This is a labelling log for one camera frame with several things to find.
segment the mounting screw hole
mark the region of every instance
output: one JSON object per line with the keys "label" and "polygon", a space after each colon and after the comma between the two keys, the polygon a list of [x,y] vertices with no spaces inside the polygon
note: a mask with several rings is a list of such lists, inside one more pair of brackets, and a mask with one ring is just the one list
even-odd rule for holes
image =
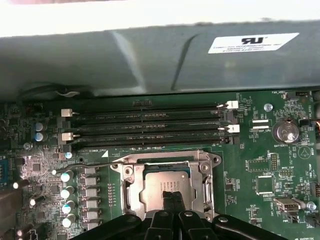
{"label": "mounting screw hole", "polygon": [[206,165],[206,164],[203,164],[202,167],[201,167],[201,169],[202,169],[203,171],[207,171],[207,170],[209,169],[209,166]]}

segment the white label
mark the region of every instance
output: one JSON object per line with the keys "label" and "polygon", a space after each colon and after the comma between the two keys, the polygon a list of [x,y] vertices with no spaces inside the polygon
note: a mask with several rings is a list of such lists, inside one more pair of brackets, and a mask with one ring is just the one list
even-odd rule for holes
{"label": "white label", "polygon": [[208,54],[275,51],[298,35],[299,33],[296,32],[216,37]]}

